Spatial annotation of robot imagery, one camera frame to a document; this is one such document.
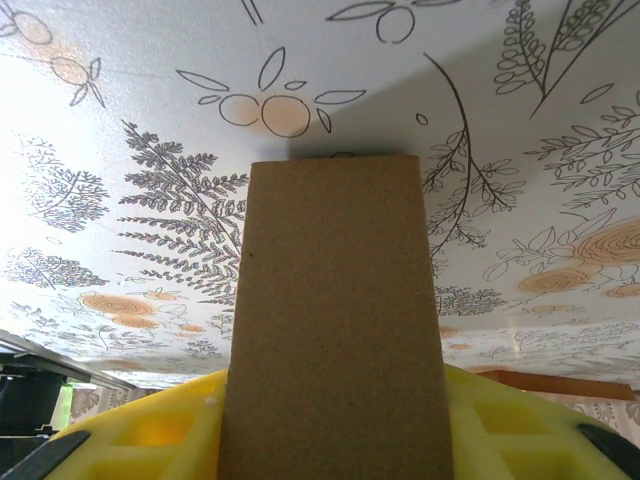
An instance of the wallpaper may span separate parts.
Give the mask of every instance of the wallpaper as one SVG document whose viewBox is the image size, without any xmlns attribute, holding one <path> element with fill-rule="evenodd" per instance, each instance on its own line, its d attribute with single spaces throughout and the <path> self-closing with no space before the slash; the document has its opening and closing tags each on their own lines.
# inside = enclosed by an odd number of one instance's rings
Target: wallpaper
<svg viewBox="0 0 640 480">
<path fill-rule="evenodd" d="M 223 368 L 251 163 L 413 153 L 445 360 L 640 388 L 639 3 L 0 0 L 0 328 Z"/>
</svg>

